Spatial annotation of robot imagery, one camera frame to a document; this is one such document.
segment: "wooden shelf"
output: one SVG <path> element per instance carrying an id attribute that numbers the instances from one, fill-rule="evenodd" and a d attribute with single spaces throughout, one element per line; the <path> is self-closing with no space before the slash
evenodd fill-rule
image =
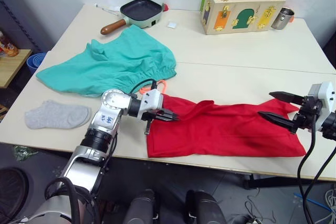
<path id="1" fill-rule="evenodd" d="M 0 88 L 8 87 L 12 79 L 20 70 L 26 59 L 31 54 L 30 49 L 20 49 L 19 54 L 14 57 L 0 58 Z"/>

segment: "gray floor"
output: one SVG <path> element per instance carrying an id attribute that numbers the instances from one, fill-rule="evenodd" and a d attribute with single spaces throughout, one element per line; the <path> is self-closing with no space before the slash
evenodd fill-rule
<path id="1" fill-rule="evenodd" d="M 19 216 L 29 216 L 44 201 L 45 186 L 60 174 L 66 162 L 66 158 L 44 152 L 18 162 L 13 156 L 12 146 L 0 144 L 0 168 L 19 167 L 28 175 L 28 201 Z M 129 204 L 138 192 L 152 188 L 162 197 L 161 223 L 182 224 L 183 202 L 189 189 L 212 194 L 228 221 L 236 215 L 248 214 L 244 203 L 247 196 L 251 195 L 250 199 L 264 218 L 272 218 L 273 211 L 276 223 L 289 223 L 291 216 L 291 224 L 306 223 L 301 202 L 293 195 L 294 192 L 299 192 L 297 187 L 262 188 L 258 196 L 253 197 L 258 190 L 243 189 L 244 178 L 245 175 L 212 169 L 114 158 L 110 171 L 102 182 L 100 198 Z M 323 202 L 324 192 L 331 187 L 332 184 L 316 185 L 310 198 Z M 314 205 L 311 210 L 315 220 L 328 214 L 326 210 Z M 255 208 L 253 213 L 259 215 Z M 237 218 L 234 223 L 244 222 Z M 264 219 L 263 223 L 272 222 Z"/>

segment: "frying pan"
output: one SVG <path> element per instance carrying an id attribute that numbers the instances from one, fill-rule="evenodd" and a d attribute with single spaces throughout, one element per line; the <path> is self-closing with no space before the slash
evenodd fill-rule
<path id="1" fill-rule="evenodd" d="M 123 18 L 104 26 L 100 33 L 109 34 L 124 25 L 133 24 L 140 28 L 155 25 L 162 14 L 162 6 L 151 0 L 133 0 L 120 7 Z"/>

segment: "pan handle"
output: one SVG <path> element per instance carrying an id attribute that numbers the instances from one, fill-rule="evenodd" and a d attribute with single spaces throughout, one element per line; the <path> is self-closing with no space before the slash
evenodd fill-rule
<path id="1" fill-rule="evenodd" d="M 124 25 L 126 25 L 126 20 L 125 19 L 121 19 L 118 20 L 117 22 L 114 22 L 110 25 L 104 26 L 101 30 L 100 33 L 103 35 L 107 35 L 111 32 L 113 32 L 114 30 L 117 30 L 119 27 L 122 27 Z"/>

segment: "teal cloth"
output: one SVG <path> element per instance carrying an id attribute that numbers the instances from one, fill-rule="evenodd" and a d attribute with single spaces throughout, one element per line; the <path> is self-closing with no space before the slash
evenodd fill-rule
<path id="1" fill-rule="evenodd" d="M 62 92 L 101 95 L 108 89 L 120 89 L 129 93 L 145 79 L 173 77 L 175 66 L 168 47 L 132 25 L 109 43 L 93 39 L 81 54 L 36 76 L 46 86 Z"/>

